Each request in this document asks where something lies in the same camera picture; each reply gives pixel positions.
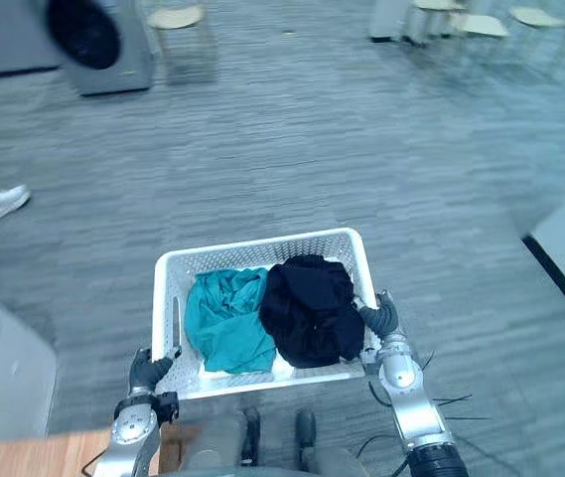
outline chair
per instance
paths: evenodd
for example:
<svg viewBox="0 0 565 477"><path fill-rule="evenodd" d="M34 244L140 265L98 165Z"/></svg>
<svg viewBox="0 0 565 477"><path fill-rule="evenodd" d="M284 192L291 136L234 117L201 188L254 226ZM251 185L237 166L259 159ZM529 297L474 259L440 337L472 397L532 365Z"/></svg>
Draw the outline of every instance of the chair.
<svg viewBox="0 0 565 477"><path fill-rule="evenodd" d="M529 27L531 34L533 35L536 31L546 31L553 29L565 29L565 20L549 15L545 8L548 8L547 0L540 0L538 5L540 8L530 8L530 7L513 7L509 9L509 15L513 20ZM526 49L524 54L526 57L529 56L531 49L535 47L536 42L529 39L526 42ZM558 52L555 55L553 68L555 68L565 55L565 35L562 39Z"/></svg>
<svg viewBox="0 0 565 477"><path fill-rule="evenodd" d="M498 44L491 51L490 57L493 58L499 46L509 36L509 31L502 22L491 15L475 15L473 13L453 13L450 15L450 26L454 35L457 37L457 51L460 52L465 47L465 40L468 37L494 38Z"/></svg>
<svg viewBox="0 0 565 477"><path fill-rule="evenodd" d="M465 6L461 5L454 0L412 0L410 7L406 13L405 21L403 22L403 30L401 31L402 37L408 36L408 30L410 28L410 20L412 17L412 12L414 9L418 9L425 14L425 21L423 23L423 30L421 36L425 41L430 32L430 22L432 21L432 15L435 13L450 14L453 12L460 12L465 10Z"/></svg>
<svg viewBox="0 0 565 477"><path fill-rule="evenodd" d="M209 43L211 41L205 1L186 8L170 9L161 8L161 0L157 0L156 6L157 10L149 16L147 23L156 32L161 51L163 52L163 58L168 66L170 63L170 51L165 38L166 32L199 26L197 30L201 43Z"/></svg>

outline robotic hand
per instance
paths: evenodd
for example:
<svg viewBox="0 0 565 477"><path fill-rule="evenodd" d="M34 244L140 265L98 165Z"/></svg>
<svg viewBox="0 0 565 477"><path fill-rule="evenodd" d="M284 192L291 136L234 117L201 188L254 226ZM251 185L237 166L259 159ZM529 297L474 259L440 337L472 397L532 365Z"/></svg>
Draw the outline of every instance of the robotic hand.
<svg viewBox="0 0 565 477"><path fill-rule="evenodd" d="M379 381L390 397L412 477L468 477L443 415L425 393L423 371L412 357L390 295L384 290L377 301L378 309L357 297L354 304L366 326L381 339L376 354L381 363Z"/></svg>
<svg viewBox="0 0 565 477"><path fill-rule="evenodd" d="M181 356L177 348L174 360ZM130 369L129 394L114 411L110 444L93 477L147 477L150 460L159 448L159 428L179 415L176 393L155 396L156 385L170 371L173 360L150 361L150 350L136 352Z"/></svg>

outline wooden surface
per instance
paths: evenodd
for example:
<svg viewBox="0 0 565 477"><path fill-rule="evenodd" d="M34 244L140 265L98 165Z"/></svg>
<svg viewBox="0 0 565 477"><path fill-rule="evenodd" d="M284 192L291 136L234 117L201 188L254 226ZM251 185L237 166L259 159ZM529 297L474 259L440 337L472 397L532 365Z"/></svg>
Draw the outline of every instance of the wooden surface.
<svg viewBox="0 0 565 477"><path fill-rule="evenodd" d="M125 396L162 253L349 226L414 346L436 350L430 393L473 393L447 415L493 418L450 421L470 475L565 476L565 299L519 239L565 199L565 61L544 72L560 37L524 63L528 28L512 21L493 64L468 42L466 75L452 41L369 41L372 1L209 3L215 77L191 31L171 36L179 85L160 62L149 91L93 98L64 70L0 79L0 186L33 190L0 222L0 302L59 354L52 432L105 427ZM503 18L523 2L493 3ZM565 0L551 6L565 18ZM293 465L301 406L318 439L353 451L393 432L364 380L183 402L181 416L247 404L269 465ZM400 449L373 442L363 460L389 475Z"/></svg>
<svg viewBox="0 0 565 477"><path fill-rule="evenodd" d="M76 477L86 463L107 447L109 435L110 431L104 429L0 442L0 477ZM150 475L158 474L159 453L150 462ZM92 474L94 467L95 464L90 465L87 472Z"/></svg>

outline cloth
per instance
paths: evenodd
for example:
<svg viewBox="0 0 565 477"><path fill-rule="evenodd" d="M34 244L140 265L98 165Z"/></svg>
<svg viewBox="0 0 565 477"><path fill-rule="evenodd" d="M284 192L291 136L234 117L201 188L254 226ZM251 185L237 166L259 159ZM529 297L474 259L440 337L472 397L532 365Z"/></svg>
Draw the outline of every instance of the cloth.
<svg viewBox="0 0 565 477"><path fill-rule="evenodd" d="M363 323L352 304L344 266L319 255L289 258L269 270L260 321L296 368L351 360L363 346Z"/></svg>
<svg viewBox="0 0 565 477"><path fill-rule="evenodd" d="M265 268L257 268L196 276L187 299L185 331L205 358L207 371L271 370L275 344L258 319L266 275Z"/></svg>

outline white plastic basket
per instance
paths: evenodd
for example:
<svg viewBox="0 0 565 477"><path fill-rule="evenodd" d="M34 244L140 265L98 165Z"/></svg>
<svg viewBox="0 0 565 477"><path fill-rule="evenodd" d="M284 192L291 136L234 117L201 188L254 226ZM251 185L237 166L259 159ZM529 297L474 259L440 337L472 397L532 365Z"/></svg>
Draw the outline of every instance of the white plastic basket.
<svg viewBox="0 0 565 477"><path fill-rule="evenodd" d="M159 383L157 392L177 391L181 399L191 399L363 376L359 360L300 370L286 363L279 354L270 373L208 373L202 356L185 336L179 317L185 316L187 298L197 273L222 268L270 268L287 258L307 253L340 261L351 276L355 294L365 303L374 305L363 243L359 233L353 229L189 248L161 256L156 262L154 275L152 359L169 356L179 344L183 354ZM378 345L376 336L366 329L364 347L377 349Z"/></svg>

